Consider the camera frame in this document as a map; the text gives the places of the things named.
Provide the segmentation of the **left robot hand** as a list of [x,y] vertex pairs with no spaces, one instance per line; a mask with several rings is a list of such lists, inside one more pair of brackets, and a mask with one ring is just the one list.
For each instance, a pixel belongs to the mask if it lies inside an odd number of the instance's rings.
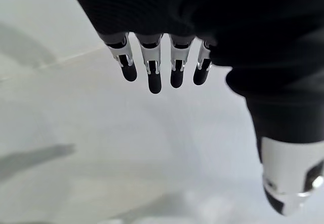
[[119,63],[137,78],[128,34],[137,37],[150,92],[161,90],[160,41],[171,42],[171,85],[181,86],[194,38],[193,81],[213,65],[245,98],[263,166],[263,188],[281,215],[323,183],[323,0],[77,0]]

